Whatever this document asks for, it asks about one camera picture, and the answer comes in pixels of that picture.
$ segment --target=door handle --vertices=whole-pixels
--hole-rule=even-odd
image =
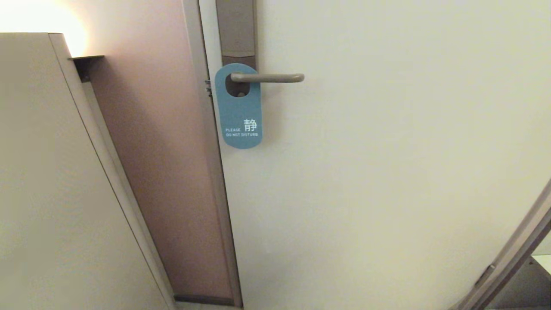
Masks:
[[[304,81],[304,74],[244,74],[232,73],[231,80],[238,83],[299,83]]]

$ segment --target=do not disturb sign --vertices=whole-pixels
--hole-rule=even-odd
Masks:
[[[243,97],[235,97],[226,88],[226,79],[238,72],[257,73],[247,65],[231,63],[216,73],[214,83],[224,141],[235,148],[247,149],[262,141],[260,83],[249,83],[249,92]]]

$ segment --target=wall light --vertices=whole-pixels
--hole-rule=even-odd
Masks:
[[[0,0],[0,32],[62,33],[73,57],[83,56],[86,32],[80,21],[54,0]]]

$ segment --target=white door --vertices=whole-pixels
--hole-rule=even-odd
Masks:
[[[214,2],[201,1],[211,78]],[[245,309],[463,297],[551,176],[550,13],[548,0],[257,0],[258,71],[306,79],[262,84],[257,147],[220,136]]]
[[[59,42],[0,34],[0,308],[168,309],[80,118]]]

